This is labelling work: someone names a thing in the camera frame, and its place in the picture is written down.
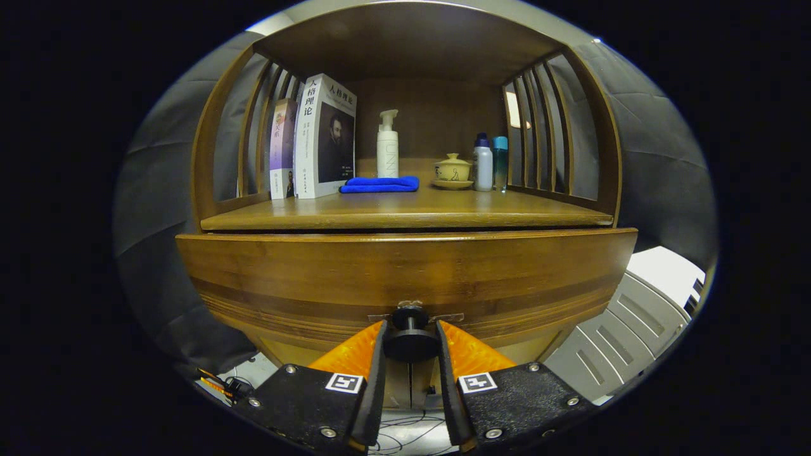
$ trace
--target portrait on book cover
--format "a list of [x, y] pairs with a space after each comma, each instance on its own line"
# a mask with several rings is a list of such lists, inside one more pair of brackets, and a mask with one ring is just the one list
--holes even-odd
[[321, 102], [318, 132], [318, 182], [354, 177], [354, 118]]

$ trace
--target wire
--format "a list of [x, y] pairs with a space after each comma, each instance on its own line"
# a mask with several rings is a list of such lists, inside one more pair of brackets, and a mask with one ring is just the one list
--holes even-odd
[[234, 396], [233, 394], [229, 393], [228, 391], [225, 391], [225, 390], [224, 390], [222, 387], [220, 387], [219, 385], [214, 385], [214, 384], [213, 384], [211, 381], [208, 381], [208, 379], [206, 379], [206, 378], [205, 378], [205, 377], [203, 377], [203, 376], [202, 376], [200, 379], [201, 379], [201, 380], [203, 381], [203, 383], [205, 383], [206, 385], [211, 386], [212, 388], [216, 389], [216, 390], [217, 390], [217, 391], [219, 391], [220, 393], [224, 394], [226, 397], [231, 398], [231, 402], [233, 402], [233, 401], [234, 401], [234, 400], [232, 399], [232, 397]]
[[251, 382], [250, 382], [250, 381], [249, 381], [247, 378], [242, 377], [242, 376], [235, 376], [235, 375], [232, 375], [232, 376], [228, 376], [228, 377], [226, 377], [226, 378], [225, 378], [225, 383], [228, 383], [228, 380], [230, 380], [230, 379], [232, 379], [232, 378], [236, 378], [236, 379], [238, 379], [238, 380], [244, 381], [244, 382], [245, 382], [245, 383], [247, 383], [247, 384], [248, 384], [248, 385], [249, 385], [251, 388], [253, 388], [253, 387], [254, 387], [254, 386], [253, 386], [253, 384], [252, 384], [252, 383], [251, 383]]
[[[423, 432], [422, 434], [417, 436], [412, 441], [408, 441], [406, 443], [402, 443], [398, 439], [396, 439], [396, 438], [394, 438], [392, 436], [389, 436], [388, 434], [380, 433], [379, 436], [388, 437], [388, 438], [392, 439], [393, 441], [395, 441], [397, 443], [397, 446], [393, 446], [391, 448], [381, 448], [380, 441], [377, 441], [376, 445], [375, 445], [375, 449], [370, 450], [370, 453], [369, 453], [370, 456], [390, 456], [390, 455], [396, 454], [396, 453], [402, 451], [404, 446], [410, 445], [410, 444], [416, 442], [417, 440], [423, 438], [429, 432], [433, 431], [434, 429], [436, 429], [438, 426], [440, 426], [441, 424], [443, 424], [445, 422], [444, 418], [439, 418], [439, 417], [436, 417], [436, 416], [426, 416], [426, 412], [423, 411], [422, 416], [420, 416], [420, 415], [402, 416], [402, 417], [399, 417], [399, 418], [393, 418], [393, 419], [387, 419], [385, 421], [381, 421], [380, 422], [380, 428], [385, 429], [385, 428], [388, 428], [388, 427], [391, 427], [391, 426], [411, 426], [411, 425], [414, 425], [416, 423], [420, 423], [422, 421], [439, 421], [439, 423], [433, 425], [426, 432]], [[449, 446], [448, 448], [446, 448], [445, 450], [440, 451], [439, 453], [432, 453], [432, 454], [441, 454], [441, 453], [449, 450], [450, 448], [452, 448], [452, 446]], [[383, 451], [393, 451], [393, 452], [392, 453], [382, 453]]]
[[213, 381], [217, 382], [220, 386], [225, 387], [225, 382], [220, 377], [218, 377], [218, 376], [216, 376], [216, 375], [214, 375], [214, 374], [212, 374], [210, 372], [204, 371], [201, 368], [197, 368], [197, 370], [202, 372], [205, 376], [207, 376], [209, 380], [213, 380]]

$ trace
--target book spine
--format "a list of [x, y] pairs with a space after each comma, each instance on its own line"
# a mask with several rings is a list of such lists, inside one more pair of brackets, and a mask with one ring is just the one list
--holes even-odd
[[278, 102], [273, 109], [273, 117], [271, 118], [268, 185], [270, 186], [270, 198], [272, 200], [284, 197], [280, 189], [278, 170], [281, 168], [281, 154], [284, 142], [282, 131], [285, 122], [286, 107], [286, 103]]
[[[322, 85], [320, 76], [313, 76], [304, 86], [302, 100], [312, 97], [318, 100]], [[318, 154], [315, 151], [315, 135], [318, 132], [317, 122], [318, 103], [302, 102], [298, 107], [298, 121], [296, 122], [295, 145], [295, 186], [298, 197], [303, 199], [316, 198], [315, 169], [318, 166]]]

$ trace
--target white book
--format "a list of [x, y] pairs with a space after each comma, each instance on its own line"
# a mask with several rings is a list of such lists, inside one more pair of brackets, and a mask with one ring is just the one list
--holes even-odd
[[304, 84], [298, 107], [294, 172], [299, 198], [338, 193], [354, 177], [354, 124], [358, 100], [324, 74]]
[[284, 98], [276, 103], [270, 127], [270, 198], [281, 200], [294, 195], [293, 136], [295, 135], [296, 102]]

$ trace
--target pump dispenser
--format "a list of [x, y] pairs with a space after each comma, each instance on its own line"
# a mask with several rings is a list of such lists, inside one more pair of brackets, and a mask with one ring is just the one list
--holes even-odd
[[396, 116], [397, 110], [380, 113], [382, 120], [377, 128], [377, 177], [379, 178], [400, 177], [397, 132], [392, 130]]

